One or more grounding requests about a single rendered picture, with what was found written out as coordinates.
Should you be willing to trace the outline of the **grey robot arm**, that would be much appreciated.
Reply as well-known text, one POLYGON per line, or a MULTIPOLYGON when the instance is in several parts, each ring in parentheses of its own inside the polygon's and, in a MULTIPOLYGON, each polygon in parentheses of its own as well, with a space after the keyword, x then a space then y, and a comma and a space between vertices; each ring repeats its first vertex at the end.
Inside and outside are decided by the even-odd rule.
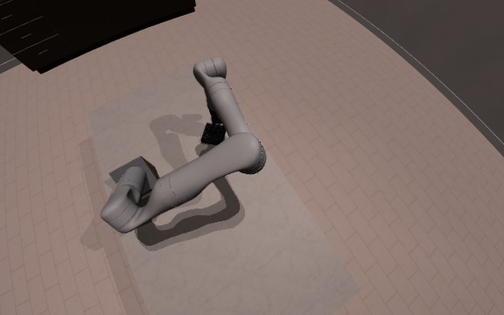
POLYGON ((197 62, 193 74, 204 88, 206 98, 211 102, 229 138, 204 155, 159 178, 151 190, 147 205, 143 207, 138 204, 143 195, 146 172, 138 166, 127 169, 101 210, 101 218, 120 233, 126 234, 194 199, 216 179, 233 172, 255 174, 265 166, 266 151, 249 129, 226 81, 225 61, 215 57, 197 62))

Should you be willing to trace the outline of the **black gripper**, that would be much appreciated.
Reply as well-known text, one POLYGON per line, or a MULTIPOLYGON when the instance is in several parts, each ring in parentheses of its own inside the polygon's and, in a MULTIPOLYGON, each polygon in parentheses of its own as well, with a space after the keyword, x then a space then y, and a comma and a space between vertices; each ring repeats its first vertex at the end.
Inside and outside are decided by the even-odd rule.
POLYGON ((206 102, 207 102, 207 107, 208 107, 210 115, 211 115, 212 124, 219 124, 219 125, 221 125, 222 123, 221 123, 221 121, 219 119, 217 119, 219 117, 215 113, 214 108, 213 108, 211 102, 208 99, 206 99, 206 102))

